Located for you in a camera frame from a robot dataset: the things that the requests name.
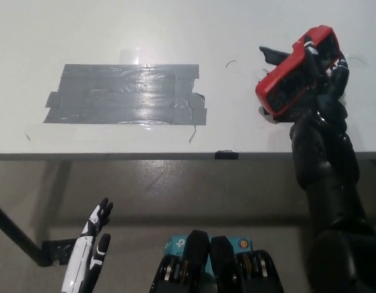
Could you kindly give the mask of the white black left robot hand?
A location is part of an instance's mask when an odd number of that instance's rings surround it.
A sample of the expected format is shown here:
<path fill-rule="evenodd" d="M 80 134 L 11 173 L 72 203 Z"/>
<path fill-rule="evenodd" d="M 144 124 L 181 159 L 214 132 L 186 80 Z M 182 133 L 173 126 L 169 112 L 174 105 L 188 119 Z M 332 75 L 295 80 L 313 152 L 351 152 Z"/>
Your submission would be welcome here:
<path fill-rule="evenodd" d="M 112 208 L 113 203 L 106 197 L 87 219 L 74 244 L 63 279 L 62 292 L 93 292 L 103 268 L 111 235 L 104 233 L 98 244 L 95 244 L 95 241 L 102 228 L 109 223 Z"/>

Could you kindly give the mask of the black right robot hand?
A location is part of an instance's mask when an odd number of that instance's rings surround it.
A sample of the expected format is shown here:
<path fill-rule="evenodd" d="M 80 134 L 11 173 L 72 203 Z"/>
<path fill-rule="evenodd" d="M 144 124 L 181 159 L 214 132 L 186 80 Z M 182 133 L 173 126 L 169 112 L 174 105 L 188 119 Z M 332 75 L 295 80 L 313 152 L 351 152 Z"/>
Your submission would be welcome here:
<path fill-rule="evenodd" d="M 317 113 L 325 120 L 344 119 L 347 114 L 340 99 L 344 95 L 350 70 L 332 35 L 315 43 L 310 35 L 303 39 L 303 61 L 289 75 L 286 89 L 293 97 L 288 122 Z"/>

